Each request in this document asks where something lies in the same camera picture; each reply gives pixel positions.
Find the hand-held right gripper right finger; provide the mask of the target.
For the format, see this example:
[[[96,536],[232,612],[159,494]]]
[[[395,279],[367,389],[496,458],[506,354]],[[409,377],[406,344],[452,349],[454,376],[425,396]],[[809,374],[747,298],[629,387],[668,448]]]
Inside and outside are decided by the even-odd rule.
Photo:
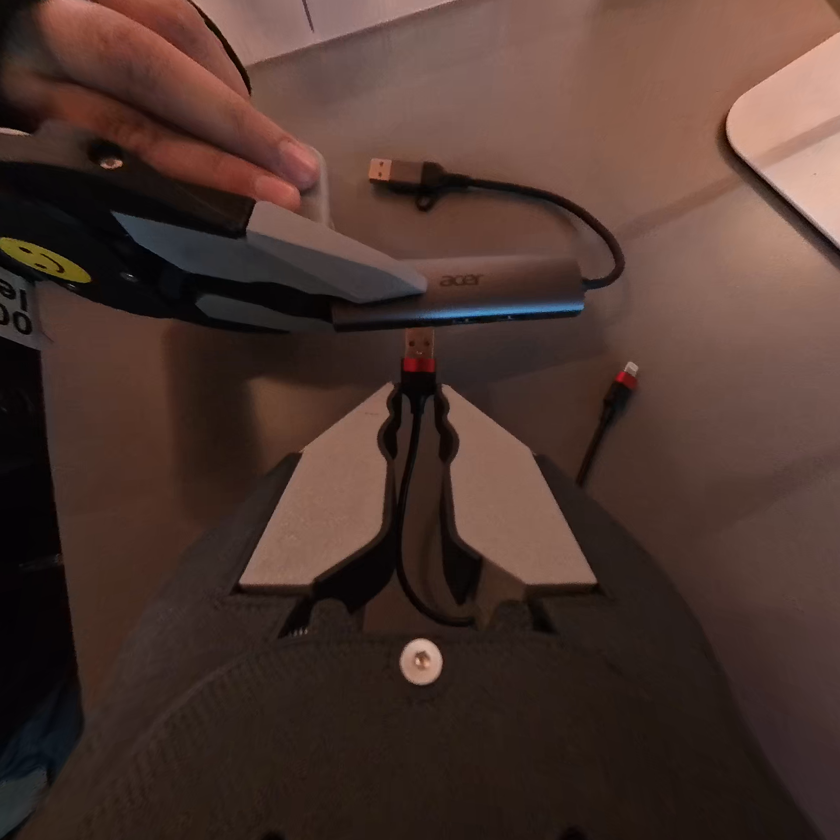
[[[487,627],[498,606],[590,594],[597,579],[537,457],[451,386],[436,397],[444,578]]]

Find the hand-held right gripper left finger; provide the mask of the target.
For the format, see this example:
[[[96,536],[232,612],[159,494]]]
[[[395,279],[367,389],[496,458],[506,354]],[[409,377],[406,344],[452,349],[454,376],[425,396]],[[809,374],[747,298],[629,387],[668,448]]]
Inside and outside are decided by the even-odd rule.
[[[304,447],[238,585],[312,595],[387,533],[395,490],[383,434],[394,419],[387,382]]]

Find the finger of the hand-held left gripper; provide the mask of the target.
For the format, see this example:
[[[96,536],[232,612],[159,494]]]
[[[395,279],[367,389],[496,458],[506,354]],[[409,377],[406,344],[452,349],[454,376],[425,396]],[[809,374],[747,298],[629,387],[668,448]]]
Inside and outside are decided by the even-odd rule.
[[[255,205],[238,237],[112,215],[135,243],[194,275],[267,282],[354,303],[427,290],[427,280],[407,263],[270,203]]]
[[[261,299],[240,299],[221,293],[197,296],[195,308],[218,327],[272,333],[335,333],[330,299],[303,294],[270,294]]]

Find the black cable red plug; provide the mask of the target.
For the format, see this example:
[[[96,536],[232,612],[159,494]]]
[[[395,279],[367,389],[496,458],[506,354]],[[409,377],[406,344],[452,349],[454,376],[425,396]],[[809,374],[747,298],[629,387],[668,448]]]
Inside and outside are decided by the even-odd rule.
[[[403,541],[408,495],[417,462],[419,438],[427,399],[437,392],[436,360],[433,329],[407,329],[404,333],[404,352],[401,362],[400,393],[408,399],[412,415],[411,434],[399,490],[395,513],[395,574],[402,592],[412,606],[427,619],[441,627],[473,628],[478,626],[473,616],[452,616],[426,604],[410,582],[405,568]],[[608,430],[623,413],[637,388],[639,367],[629,361],[613,378],[602,399],[598,423],[585,450],[574,483],[585,487],[598,450]]]

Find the clear plastic box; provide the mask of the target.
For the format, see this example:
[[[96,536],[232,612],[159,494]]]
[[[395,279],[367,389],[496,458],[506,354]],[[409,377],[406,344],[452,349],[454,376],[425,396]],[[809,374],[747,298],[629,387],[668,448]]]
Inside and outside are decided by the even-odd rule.
[[[442,67],[504,65],[532,40],[585,43],[623,2],[196,2],[247,69],[398,60]]]

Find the person's left hand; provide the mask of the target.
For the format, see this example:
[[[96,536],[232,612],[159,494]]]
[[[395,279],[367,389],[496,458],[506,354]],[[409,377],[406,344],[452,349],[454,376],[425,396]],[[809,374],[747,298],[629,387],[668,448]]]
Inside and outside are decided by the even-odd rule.
[[[192,2],[2,2],[2,129],[58,121],[172,179],[291,211],[319,183],[311,148],[253,105]]]

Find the person's black clothing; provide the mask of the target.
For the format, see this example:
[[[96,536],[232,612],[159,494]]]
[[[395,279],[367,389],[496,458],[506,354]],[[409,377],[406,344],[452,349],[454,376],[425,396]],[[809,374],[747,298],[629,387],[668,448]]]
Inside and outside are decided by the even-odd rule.
[[[39,353],[1,341],[1,837],[20,831],[83,729]]]

